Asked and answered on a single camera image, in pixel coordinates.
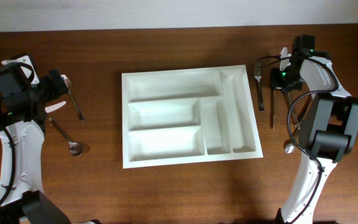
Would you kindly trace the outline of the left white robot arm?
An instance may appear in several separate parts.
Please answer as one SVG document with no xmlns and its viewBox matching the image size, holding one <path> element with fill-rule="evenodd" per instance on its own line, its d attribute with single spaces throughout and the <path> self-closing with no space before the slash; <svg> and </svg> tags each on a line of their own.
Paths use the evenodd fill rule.
<svg viewBox="0 0 358 224">
<path fill-rule="evenodd" d="M 38 78 L 28 60 L 6 60 L 0 67 L 0 223 L 69 223 L 70 219 L 43 190 L 41 151 L 48 106 L 68 92 L 60 74 Z"/>
</svg>

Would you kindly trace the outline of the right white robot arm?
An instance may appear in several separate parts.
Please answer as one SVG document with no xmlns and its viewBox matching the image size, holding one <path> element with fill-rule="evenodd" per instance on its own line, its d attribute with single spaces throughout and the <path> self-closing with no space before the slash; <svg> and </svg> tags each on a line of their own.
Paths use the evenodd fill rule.
<svg viewBox="0 0 358 224">
<path fill-rule="evenodd" d="M 315 49 L 313 35 L 293 39 L 283 48 L 280 66 L 270 74 L 270 87 L 282 93 L 308 92 L 288 101 L 289 142 L 285 151 L 301 151 L 300 168 L 290 196 L 278 209 L 275 223 L 312 223 L 319 196 L 330 173 L 353 147 L 358 132 L 358 98 L 351 96 L 333 71 L 332 58 Z"/>
</svg>

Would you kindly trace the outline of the steel fork dark handle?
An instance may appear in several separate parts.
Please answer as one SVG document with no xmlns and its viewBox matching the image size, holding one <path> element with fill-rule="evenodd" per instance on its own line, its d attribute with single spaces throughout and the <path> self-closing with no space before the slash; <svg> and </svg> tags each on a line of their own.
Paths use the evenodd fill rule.
<svg viewBox="0 0 358 224">
<path fill-rule="evenodd" d="M 308 109 L 308 107 L 309 107 L 309 105 L 310 105 L 310 103 L 311 103 L 311 100 L 312 100 L 312 97 L 309 96 L 309 97 L 306 99 L 306 101 L 305 101 L 305 103 L 304 103 L 302 109 L 301 109 L 300 112 L 298 113 L 298 115 L 297 115 L 297 117 L 296 117 L 296 126 L 295 126 L 296 128 L 299 128 L 299 127 L 300 127 L 300 123 L 302 122 L 303 117 L 304 117 L 305 114 L 306 114 L 306 111 L 307 111 L 307 109 Z"/>
</svg>

